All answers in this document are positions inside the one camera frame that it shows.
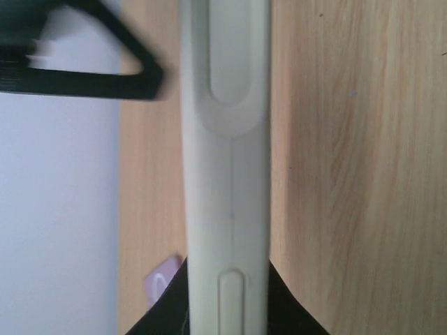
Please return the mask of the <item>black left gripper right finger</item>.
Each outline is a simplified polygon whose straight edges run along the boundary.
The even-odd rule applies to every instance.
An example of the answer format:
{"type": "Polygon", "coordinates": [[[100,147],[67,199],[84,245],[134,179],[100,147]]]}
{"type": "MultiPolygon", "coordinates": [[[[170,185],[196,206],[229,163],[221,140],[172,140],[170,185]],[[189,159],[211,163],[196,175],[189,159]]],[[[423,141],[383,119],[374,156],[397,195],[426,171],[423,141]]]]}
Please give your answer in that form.
{"type": "Polygon", "coordinates": [[[270,263],[268,279],[268,335],[329,335],[293,296],[270,263]]]}

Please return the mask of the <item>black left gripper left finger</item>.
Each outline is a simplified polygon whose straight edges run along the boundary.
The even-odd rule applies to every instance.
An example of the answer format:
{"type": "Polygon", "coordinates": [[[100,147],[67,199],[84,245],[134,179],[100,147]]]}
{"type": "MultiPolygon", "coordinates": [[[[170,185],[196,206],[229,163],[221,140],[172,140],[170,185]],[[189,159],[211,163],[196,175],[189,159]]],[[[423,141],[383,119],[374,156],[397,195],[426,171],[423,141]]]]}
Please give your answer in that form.
{"type": "Polygon", "coordinates": [[[159,300],[127,331],[132,334],[189,334],[187,263],[182,264],[159,300]]]}

